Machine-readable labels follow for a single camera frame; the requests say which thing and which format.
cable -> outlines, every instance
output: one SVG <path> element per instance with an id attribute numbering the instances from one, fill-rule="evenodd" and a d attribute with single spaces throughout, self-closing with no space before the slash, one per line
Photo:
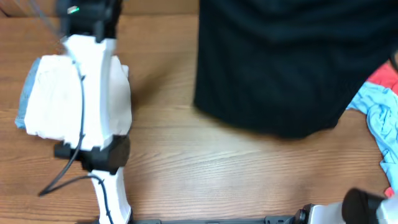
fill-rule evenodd
<path id="1" fill-rule="evenodd" d="M 30 0 L 30 5 L 33 7 L 33 9 L 36 11 L 36 13 L 41 17 L 41 19 L 46 23 L 46 25 L 49 27 L 49 29 L 57 36 L 59 37 L 61 40 L 63 40 L 63 35 L 57 31 L 57 29 L 52 25 L 51 21 L 48 19 L 48 17 L 46 15 L 44 15 L 44 13 L 41 11 L 40 7 L 37 5 L 35 0 Z M 80 67 L 79 64 L 76 60 L 76 57 L 72 54 L 72 52 L 69 52 L 70 56 L 73 60 L 73 64 L 76 67 L 78 76 L 79 76 L 79 80 L 80 80 L 80 88 L 81 88 L 81 120 L 80 120 L 80 132 L 79 132 L 79 141 L 78 144 L 76 146 L 75 152 L 73 153 L 72 157 L 69 159 L 68 163 L 66 164 L 66 166 L 61 170 L 61 172 L 53 179 L 53 181 L 51 181 L 51 183 L 48 184 L 48 186 L 46 186 L 40 193 L 39 193 L 39 197 L 43 197 L 44 195 L 47 195 L 49 193 L 52 193 L 56 190 L 59 190 L 65 186 L 68 186 L 69 184 L 72 184 L 74 182 L 77 182 L 79 180 L 83 180 L 83 179 L 96 179 L 98 180 L 98 183 L 101 185 L 103 194 L 104 194 L 104 203 L 105 203 L 105 210 L 106 210 L 106 216 L 108 216 L 109 218 L 109 222 L 110 224 L 114 224 L 113 220 L 112 220 L 112 216 L 111 216 L 111 211 L 109 210 L 109 205 L 108 205 L 108 197 L 106 195 L 106 188 L 104 185 L 104 180 L 101 180 L 101 178 L 99 178 L 97 175 L 94 174 L 90 174 L 90 175 L 85 175 L 85 176 L 81 176 L 81 177 L 75 177 L 73 179 L 70 179 L 56 187 L 55 184 L 67 173 L 68 169 L 70 168 L 70 166 L 73 164 L 73 162 L 76 160 L 79 151 L 81 149 L 81 144 L 83 142 L 83 138 L 85 137 L 85 135 L 83 134 L 83 130 L 84 130 L 84 114 L 85 114 L 85 92 L 84 92 L 84 85 L 83 85 L 83 80 L 85 79 L 85 76 L 81 75 L 81 71 L 80 71 Z"/>

folded white cloth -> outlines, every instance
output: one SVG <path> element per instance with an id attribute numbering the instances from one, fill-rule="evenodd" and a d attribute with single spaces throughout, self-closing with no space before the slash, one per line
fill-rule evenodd
<path id="1" fill-rule="evenodd" d="M 24 118 L 28 134 L 61 141 L 68 131 L 75 129 L 72 125 L 76 121 L 72 120 L 81 115 L 81 106 L 77 105 L 81 102 L 81 91 L 75 70 L 66 55 L 42 57 Z M 132 123 L 128 74 L 129 67 L 113 56 L 108 109 L 109 127 L 116 135 L 126 135 Z"/>

blue cloth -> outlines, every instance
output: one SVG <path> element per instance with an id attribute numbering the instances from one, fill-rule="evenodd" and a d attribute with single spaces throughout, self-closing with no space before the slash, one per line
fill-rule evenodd
<path id="1" fill-rule="evenodd" d="M 22 89 L 21 97 L 19 98 L 19 109 L 18 109 L 17 118 L 15 119 L 15 124 L 17 125 L 18 128 L 21 129 L 26 128 L 24 119 L 26 114 L 27 102 L 29 101 L 30 94 L 32 93 L 39 65 L 40 65 L 40 59 L 37 58 L 33 63 L 32 68 L 30 69 L 25 79 L 25 84 Z"/>
<path id="2" fill-rule="evenodd" d="M 368 115 L 369 130 L 384 157 L 380 165 L 398 192 L 398 96 L 389 88 L 366 82 L 347 109 Z"/>

black cloth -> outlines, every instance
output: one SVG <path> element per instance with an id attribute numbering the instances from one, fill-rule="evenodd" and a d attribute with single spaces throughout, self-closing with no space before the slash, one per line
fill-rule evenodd
<path id="1" fill-rule="evenodd" d="M 303 138 L 336 126 L 395 49 L 396 0 L 201 0 L 194 104 Z"/>

wooden surface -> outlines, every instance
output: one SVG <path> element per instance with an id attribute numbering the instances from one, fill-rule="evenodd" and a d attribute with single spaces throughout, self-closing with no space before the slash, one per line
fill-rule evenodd
<path id="1" fill-rule="evenodd" d="M 388 187 L 359 112 L 302 141 L 252 135 L 196 112 L 197 24 L 196 16 L 121 18 L 117 54 L 131 68 L 134 99 L 125 178 L 135 218 L 294 214 L 307 203 L 339 202 L 352 187 L 378 194 Z M 14 124 L 32 62 L 56 53 L 57 40 L 31 19 L 0 19 L 0 31 L 0 223 L 90 220 L 98 215 L 90 181 L 37 197 L 66 161 L 53 158 L 54 141 Z M 79 174 L 75 164 L 66 178 Z"/>
<path id="2" fill-rule="evenodd" d="M 3 0 L 0 9 L 13 17 L 37 16 L 30 3 L 31 0 Z M 56 16 L 57 0 L 35 0 L 44 14 Z M 199 0 L 124 0 L 124 15 L 142 14 L 197 14 Z"/>

